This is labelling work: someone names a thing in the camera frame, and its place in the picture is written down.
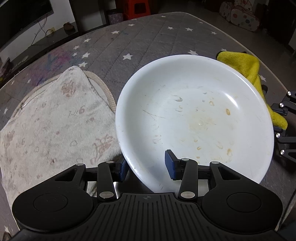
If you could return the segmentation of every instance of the red plastic stool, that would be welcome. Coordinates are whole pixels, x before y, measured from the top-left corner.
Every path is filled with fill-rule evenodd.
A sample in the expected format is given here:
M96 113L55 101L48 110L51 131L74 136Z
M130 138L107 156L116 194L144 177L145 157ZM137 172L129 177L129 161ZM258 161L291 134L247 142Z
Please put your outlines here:
M123 15L127 20L151 15L148 0L124 0Z

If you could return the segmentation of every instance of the television screen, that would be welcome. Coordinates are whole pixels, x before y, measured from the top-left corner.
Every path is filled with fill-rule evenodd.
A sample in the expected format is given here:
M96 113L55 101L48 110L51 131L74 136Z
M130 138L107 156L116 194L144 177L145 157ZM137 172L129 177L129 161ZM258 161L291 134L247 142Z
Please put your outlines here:
M0 1L0 48L22 29L52 11L49 0Z

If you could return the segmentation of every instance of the yellow cloth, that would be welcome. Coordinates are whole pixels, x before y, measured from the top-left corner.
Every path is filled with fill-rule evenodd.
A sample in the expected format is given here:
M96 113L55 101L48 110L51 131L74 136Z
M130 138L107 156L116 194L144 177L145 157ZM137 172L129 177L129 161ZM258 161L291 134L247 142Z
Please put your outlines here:
M256 57L247 53L223 51L218 54L217 60L227 64L245 76L265 101L261 88L260 77L258 75L259 60ZM268 104L266 104L266 106L268 108L273 125L286 130L288 126L286 119L280 114L274 112Z

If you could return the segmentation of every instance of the gray quilted mat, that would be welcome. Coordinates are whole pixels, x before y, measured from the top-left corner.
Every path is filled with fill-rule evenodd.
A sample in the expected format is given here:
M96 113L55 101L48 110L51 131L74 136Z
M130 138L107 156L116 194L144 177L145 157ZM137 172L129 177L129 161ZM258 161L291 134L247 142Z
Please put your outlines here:
M0 128L30 90L72 65L101 77L117 101L128 79L153 60L176 54L215 58L221 50L249 53L219 29L183 12L152 15L98 29L52 50L0 90ZM267 102L279 103L286 94L285 88L264 65L259 74L262 84L268 86ZM287 169L285 160L274 158L262 181L281 198L284 209L296 188L296 175ZM9 225L14 224L3 192L1 187L0 231L4 226L12 231Z

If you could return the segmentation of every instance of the cable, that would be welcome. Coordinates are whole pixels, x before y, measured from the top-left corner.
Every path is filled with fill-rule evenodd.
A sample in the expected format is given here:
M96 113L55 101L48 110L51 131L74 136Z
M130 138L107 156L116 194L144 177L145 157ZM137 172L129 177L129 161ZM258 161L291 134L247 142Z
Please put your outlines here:
M46 24L46 21L47 21L47 14L46 14L46 18L45 18L45 21L44 21L44 23L42 24L42 26L40 25L40 21L38 21L39 26L40 26L40 29L37 31L37 33L36 33L36 35L35 35L35 38L33 39L33 41L32 41L32 43L31 43L30 46L32 46L32 44L34 43L34 41L35 41L37 35L39 34L39 32L40 32L41 30L44 32L43 28L44 28L44 26L45 26L45 24Z

